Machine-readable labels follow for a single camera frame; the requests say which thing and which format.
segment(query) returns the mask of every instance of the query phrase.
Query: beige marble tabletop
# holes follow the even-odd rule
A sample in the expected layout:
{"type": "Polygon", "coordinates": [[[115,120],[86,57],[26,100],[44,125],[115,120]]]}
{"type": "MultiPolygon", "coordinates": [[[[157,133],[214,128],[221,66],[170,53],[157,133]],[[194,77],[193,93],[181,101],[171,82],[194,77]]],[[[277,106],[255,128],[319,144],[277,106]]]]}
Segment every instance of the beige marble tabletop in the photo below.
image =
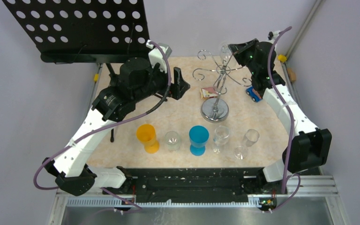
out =
{"type": "MultiPolygon", "coordinates": [[[[200,113],[204,101],[200,96],[200,88],[211,87],[218,74],[206,72],[206,78],[197,81],[192,77],[192,72],[196,68],[215,69],[214,62],[209,58],[202,61],[197,57],[171,57],[169,64],[172,71],[173,67],[181,68],[183,78],[191,85],[190,90],[182,99],[176,101],[169,98],[153,113],[116,127],[115,142],[110,142],[109,133],[89,158],[88,165],[99,167],[119,165],[125,168],[258,167],[270,165],[281,158],[287,144],[287,133],[264,100],[259,103],[253,102],[246,95],[246,88],[227,79],[225,85],[228,92],[222,96],[222,99],[229,106],[229,116],[221,123],[209,123],[200,113]],[[135,135],[137,128],[146,123],[155,127],[157,139],[160,141],[160,149],[155,154],[145,152],[135,135]],[[210,135],[206,152],[199,157],[192,155],[189,150],[188,132],[195,125],[206,127],[210,135]],[[224,151],[215,153],[212,149],[213,136],[215,128],[219,125],[229,127],[231,137],[224,151]],[[234,155],[234,148],[239,145],[245,132],[251,128],[260,133],[260,139],[249,148],[248,156],[239,160],[234,155]],[[182,138],[180,150],[177,152],[169,152],[163,142],[165,134],[171,130],[179,133],[182,138]]],[[[279,61],[276,61],[275,65],[275,70],[283,75],[279,61]]],[[[120,64],[113,64],[116,73],[119,72],[119,67],[120,64]]],[[[97,93],[108,86],[110,81],[108,74],[108,69],[104,66],[97,93]]],[[[230,75],[239,82],[242,82],[243,77],[251,76],[247,68],[232,71],[230,75]]],[[[154,96],[141,101],[126,119],[146,112],[158,101],[159,99],[154,96]]]]}

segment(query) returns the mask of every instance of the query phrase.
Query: gray floor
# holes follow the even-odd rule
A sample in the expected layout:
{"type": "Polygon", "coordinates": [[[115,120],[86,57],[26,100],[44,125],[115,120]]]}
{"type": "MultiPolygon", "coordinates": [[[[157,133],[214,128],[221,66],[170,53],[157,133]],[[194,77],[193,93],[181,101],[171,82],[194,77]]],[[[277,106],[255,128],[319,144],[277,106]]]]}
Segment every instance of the gray floor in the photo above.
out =
{"type": "Polygon", "coordinates": [[[273,214],[256,208],[148,208],[135,214],[67,207],[62,225],[332,225],[325,198],[295,198],[273,214]]]}

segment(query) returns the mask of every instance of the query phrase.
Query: gray wall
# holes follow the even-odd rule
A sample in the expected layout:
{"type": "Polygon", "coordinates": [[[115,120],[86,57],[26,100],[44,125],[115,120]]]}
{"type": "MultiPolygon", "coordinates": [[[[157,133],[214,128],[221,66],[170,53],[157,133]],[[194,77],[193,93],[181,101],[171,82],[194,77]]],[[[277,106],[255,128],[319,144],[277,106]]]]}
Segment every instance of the gray wall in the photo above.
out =
{"type": "Polygon", "coordinates": [[[360,1],[327,0],[289,64],[306,114],[332,132],[324,170],[360,224],[360,1]]]}
{"type": "MultiPolygon", "coordinates": [[[[97,71],[39,55],[0,1],[0,225],[46,224],[55,192],[37,190],[32,177],[80,126],[97,71]]],[[[46,172],[39,180],[54,185],[46,172]]]]}
{"type": "Polygon", "coordinates": [[[150,39],[169,44],[173,56],[218,53],[220,43],[267,39],[269,31],[293,29],[277,52],[285,54],[314,0],[144,0],[150,39]]]}

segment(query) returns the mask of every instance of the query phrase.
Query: blue cup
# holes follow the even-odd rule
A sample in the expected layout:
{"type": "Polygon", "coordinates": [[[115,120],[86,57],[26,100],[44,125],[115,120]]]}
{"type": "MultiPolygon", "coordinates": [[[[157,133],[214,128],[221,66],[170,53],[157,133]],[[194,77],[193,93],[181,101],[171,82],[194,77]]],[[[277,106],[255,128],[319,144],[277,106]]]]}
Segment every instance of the blue cup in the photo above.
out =
{"type": "Polygon", "coordinates": [[[202,126],[194,126],[190,129],[190,151],[194,156],[201,156],[205,153],[205,145],[209,139],[209,131],[202,126]]]}

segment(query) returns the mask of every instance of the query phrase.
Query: orange cup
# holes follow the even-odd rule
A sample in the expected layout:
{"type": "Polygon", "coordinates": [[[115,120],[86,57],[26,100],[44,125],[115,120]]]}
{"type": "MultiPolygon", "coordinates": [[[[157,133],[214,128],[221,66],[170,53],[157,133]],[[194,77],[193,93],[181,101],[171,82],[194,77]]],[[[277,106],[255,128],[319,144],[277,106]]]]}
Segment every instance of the orange cup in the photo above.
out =
{"type": "Polygon", "coordinates": [[[158,151],[159,142],[151,124],[141,125],[136,131],[136,137],[144,145],[144,150],[147,153],[153,154],[158,151]]]}

